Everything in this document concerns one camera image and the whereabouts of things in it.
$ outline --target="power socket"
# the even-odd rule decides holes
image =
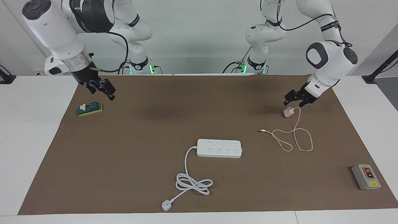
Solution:
[[[200,157],[240,158],[242,146],[235,140],[199,139],[196,152]]]

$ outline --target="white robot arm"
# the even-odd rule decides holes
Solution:
[[[48,75],[69,71],[92,93],[99,90],[110,100],[115,98],[115,88],[109,80],[101,80],[98,72],[116,72],[124,63],[113,71],[96,68],[91,59],[94,54],[88,53],[77,33],[112,34],[112,41],[128,48],[126,62],[133,65],[135,74],[152,72],[150,59],[138,43],[150,39],[152,30],[140,19],[132,0],[31,0],[22,14],[32,32],[52,53],[45,63]]]
[[[265,24],[251,27],[246,39],[252,45],[252,54],[247,58],[248,71],[259,74],[263,71],[268,48],[265,43],[277,41],[285,36],[282,18],[279,18],[284,0],[266,0],[262,6]],[[330,87],[347,75],[357,64],[358,58],[341,35],[341,27],[334,15],[329,0],[296,0],[299,11],[314,19],[321,27],[324,41],[311,44],[306,52],[307,61],[315,72],[299,91],[292,90],[285,96],[284,104],[302,100],[300,107],[315,102]]]

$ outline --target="gray switch box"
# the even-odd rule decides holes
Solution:
[[[355,179],[362,190],[373,190],[381,188],[381,185],[370,165],[359,164],[351,168]]]

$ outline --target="plug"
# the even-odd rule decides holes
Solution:
[[[288,118],[288,117],[292,116],[293,114],[295,114],[295,110],[293,107],[290,106],[290,107],[286,108],[286,110],[284,110],[283,113],[284,113],[285,117]]]
[[[169,200],[166,200],[162,203],[162,209],[167,212],[172,207],[172,203]]]
[[[81,105],[80,109],[85,111],[86,110],[86,104]]]

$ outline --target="black stand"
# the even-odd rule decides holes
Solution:
[[[0,84],[11,84],[17,76],[7,75],[0,69],[0,77],[3,79],[2,81],[0,81]]]
[[[387,66],[389,66],[398,57],[398,51],[395,51],[376,71],[371,75],[363,75],[362,78],[367,84],[376,84],[375,78],[378,76]]]

